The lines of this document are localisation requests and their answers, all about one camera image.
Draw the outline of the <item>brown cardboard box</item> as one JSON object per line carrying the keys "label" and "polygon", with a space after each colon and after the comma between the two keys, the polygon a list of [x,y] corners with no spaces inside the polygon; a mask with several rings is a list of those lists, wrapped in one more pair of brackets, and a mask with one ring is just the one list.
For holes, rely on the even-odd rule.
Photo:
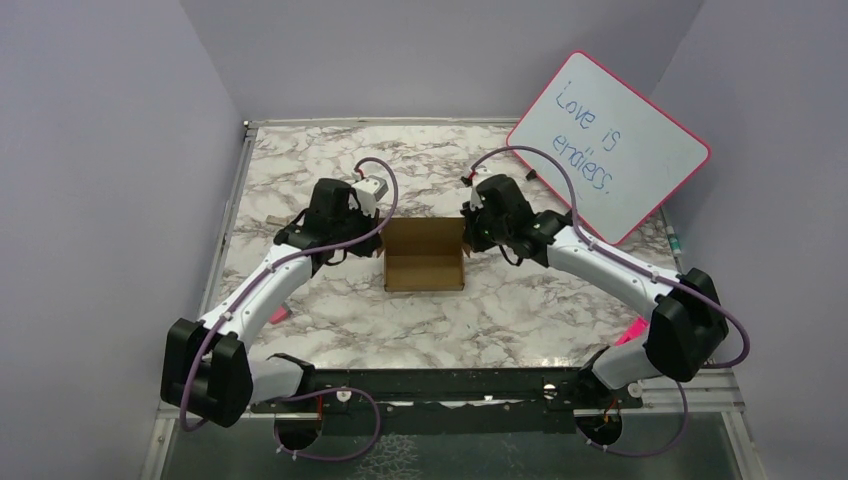
{"label": "brown cardboard box", "polygon": [[465,287],[465,222],[459,217],[395,217],[381,233],[384,290],[453,292]]}

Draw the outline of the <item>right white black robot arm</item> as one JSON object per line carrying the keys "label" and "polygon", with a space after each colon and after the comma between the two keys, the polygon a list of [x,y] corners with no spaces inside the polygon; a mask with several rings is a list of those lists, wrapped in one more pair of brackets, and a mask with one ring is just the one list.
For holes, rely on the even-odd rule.
{"label": "right white black robot arm", "polygon": [[534,212],[507,175],[476,173],[467,182],[471,195],[461,214],[472,251],[511,250],[517,265],[529,260],[577,276],[648,320],[646,332],[602,349],[581,368],[576,384],[585,404],[600,407],[638,380],[688,382],[726,338],[727,322],[714,307],[716,290],[705,272],[675,277],[591,235],[581,237],[570,215]]}

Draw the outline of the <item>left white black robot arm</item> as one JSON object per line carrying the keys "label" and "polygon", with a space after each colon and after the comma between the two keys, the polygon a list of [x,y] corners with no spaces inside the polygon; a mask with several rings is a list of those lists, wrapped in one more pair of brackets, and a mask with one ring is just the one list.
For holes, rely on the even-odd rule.
{"label": "left white black robot arm", "polygon": [[279,399],[298,411],[313,401],[310,364],[286,354],[251,360],[248,352],[272,315],[337,251],[369,257],[382,241],[377,203],[386,179],[349,184],[321,178],[310,203],[277,232],[259,266],[221,304],[191,321],[177,320],[166,337],[160,397],[222,427],[248,406]]}

